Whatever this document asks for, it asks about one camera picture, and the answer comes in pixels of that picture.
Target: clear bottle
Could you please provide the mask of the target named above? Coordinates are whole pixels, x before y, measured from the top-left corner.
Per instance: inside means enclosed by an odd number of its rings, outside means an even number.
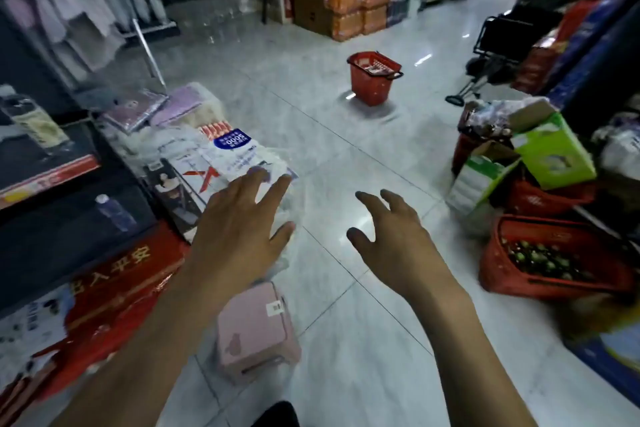
[[[95,197],[95,203],[98,211],[109,218],[121,232],[128,232],[136,226],[136,220],[116,199],[100,194]]]
[[[12,86],[0,86],[0,110],[49,155],[68,152],[74,145],[48,113],[33,99],[17,94]]]

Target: yellow bottle label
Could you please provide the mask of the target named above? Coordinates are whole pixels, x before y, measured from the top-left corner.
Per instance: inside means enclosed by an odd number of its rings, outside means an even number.
[[[45,149],[69,140],[64,130],[42,108],[36,108],[24,115],[14,115],[12,120]]]

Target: bottle cap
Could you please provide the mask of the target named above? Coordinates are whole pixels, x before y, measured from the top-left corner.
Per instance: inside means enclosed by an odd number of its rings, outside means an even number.
[[[15,90],[11,85],[0,85],[0,98],[12,95],[15,95]]]

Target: pink step stool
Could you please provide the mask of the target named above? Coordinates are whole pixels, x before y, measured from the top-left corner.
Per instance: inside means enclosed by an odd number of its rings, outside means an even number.
[[[237,294],[218,316],[218,357],[235,382],[254,378],[261,367],[300,361],[300,344],[283,297],[273,282]]]

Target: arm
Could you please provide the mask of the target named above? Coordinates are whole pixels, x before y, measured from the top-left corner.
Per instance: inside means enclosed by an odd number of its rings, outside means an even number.
[[[156,307],[52,427],[156,425],[205,327],[231,297],[264,276],[289,242],[293,223],[271,238],[269,232],[291,178],[280,178],[256,204],[265,174],[252,172],[211,197],[191,253]]]
[[[356,197],[372,215],[376,241],[347,237],[372,272],[409,302],[433,347],[449,419],[455,427],[535,427],[486,338],[473,302],[451,274],[404,199],[382,190]]]

